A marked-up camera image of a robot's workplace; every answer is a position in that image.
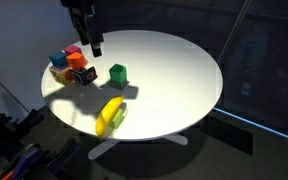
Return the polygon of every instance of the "yellow banana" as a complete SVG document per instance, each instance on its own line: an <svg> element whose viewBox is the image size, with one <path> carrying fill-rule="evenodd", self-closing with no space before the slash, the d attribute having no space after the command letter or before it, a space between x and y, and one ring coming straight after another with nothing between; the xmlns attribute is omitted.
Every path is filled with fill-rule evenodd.
<svg viewBox="0 0 288 180"><path fill-rule="evenodd" d="M123 95L113 97L102 109L95 125L95 132L99 138L103 137L108 123L114 118L123 100Z"/></svg>

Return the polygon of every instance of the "table leg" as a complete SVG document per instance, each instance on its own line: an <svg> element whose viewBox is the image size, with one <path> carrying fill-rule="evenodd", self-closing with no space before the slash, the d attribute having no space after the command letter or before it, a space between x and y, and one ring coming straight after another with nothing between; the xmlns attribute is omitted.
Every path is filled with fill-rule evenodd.
<svg viewBox="0 0 288 180"><path fill-rule="evenodd" d="M181 136L178 134L167 135L167 136L164 136L163 138L167 139L169 141L173 141L173 142L180 144L180 145L183 145L183 146L187 145L187 143L188 143L188 140L185 136Z"/></svg>
<svg viewBox="0 0 288 180"><path fill-rule="evenodd" d="M96 146L88 153L88 158L91 160L96 159L97 157L105 153L107 150L115 146L118 142L119 142L118 140L111 140L111 139L102 142L100 145Z"/></svg>

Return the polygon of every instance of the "toy block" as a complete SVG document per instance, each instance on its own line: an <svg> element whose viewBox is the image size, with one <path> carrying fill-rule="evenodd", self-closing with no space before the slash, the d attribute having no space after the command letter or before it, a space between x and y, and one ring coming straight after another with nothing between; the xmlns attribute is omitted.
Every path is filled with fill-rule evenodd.
<svg viewBox="0 0 288 180"><path fill-rule="evenodd" d="M66 60L69 66L76 71L81 71L87 64L84 55L77 52L66 56Z"/></svg>
<svg viewBox="0 0 288 180"><path fill-rule="evenodd" d="M112 66L110 68L110 77L111 77L111 81L116 81L116 82L124 82L126 81L126 67L120 64L114 64L114 66Z"/></svg>
<svg viewBox="0 0 288 180"><path fill-rule="evenodd" d="M119 109L114 118L108 123L108 126L110 126L113 129L117 129L122 123L123 119L124 119L123 110Z"/></svg>
<svg viewBox="0 0 288 180"><path fill-rule="evenodd" d="M125 80L125 81L123 81L123 82L116 82L116 81L110 80L109 83L110 83L110 86L111 86L112 88L119 89L119 90L123 90L124 87L128 84L128 81Z"/></svg>
<svg viewBox="0 0 288 180"><path fill-rule="evenodd" d="M87 70L84 69L82 71L76 71L76 70L71 71L75 81L85 86L93 82L97 78L94 66L92 66Z"/></svg>
<svg viewBox="0 0 288 180"><path fill-rule="evenodd" d="M58 83L61 83L66 86L74 80L72 77L72 72L71 72L70 67L66 67L64 69L58 69L52 66L49 69L54 80Z"/></svg>
<svg viewBox="0 0 288 180"><path fill-rule="evenodd" d="M75 53L75 52L80 53L80 54L83 54L81 48L79 48L79 47L77 47L77 46L74 46L74 45L65 48L65 49L64 49L64 52L65 52L65 54L67 54L68 56L71 55L71 54L73 54L73 53Z"/></svg>
<svg viewBox="0 0 288 180"><path fill-rule="evenodd" d="M64 69L68 66L65 53L58 52L52 56L49 56L49 58L53 64L53 66L56 68Z"/></svg>

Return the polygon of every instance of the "blue block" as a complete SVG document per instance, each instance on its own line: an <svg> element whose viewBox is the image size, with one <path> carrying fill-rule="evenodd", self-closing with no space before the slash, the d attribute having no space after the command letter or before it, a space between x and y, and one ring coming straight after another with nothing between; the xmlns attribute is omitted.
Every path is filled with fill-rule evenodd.
<svg viewBox="0 0 288 180"><path fill-rule="evenodd" d="M58 52L52 56L49 56L52 64L54 67L63 69L68 66L68 63L66 61L66 54L63 52Z"/></svg>

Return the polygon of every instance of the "table top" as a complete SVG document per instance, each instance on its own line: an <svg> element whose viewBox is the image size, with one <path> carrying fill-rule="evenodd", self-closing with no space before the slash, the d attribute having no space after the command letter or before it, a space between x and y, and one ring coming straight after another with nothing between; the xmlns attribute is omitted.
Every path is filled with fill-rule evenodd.
<svg viewBox="0 0 288 180"><path fill-rule="evenodd" d="M221 71L199 46L170 34L153 31L115 31L103 34L102 56L94 58L90 46L81 47L98 78L87 86L64 86L45 69L41 90L50 110L64 123L95 135L98 113L112 97L123 94L127 115L108 138L148 140L180 132L201 120L217 103ZM128 86L111 88L109 69L127 68Z"/></svg>

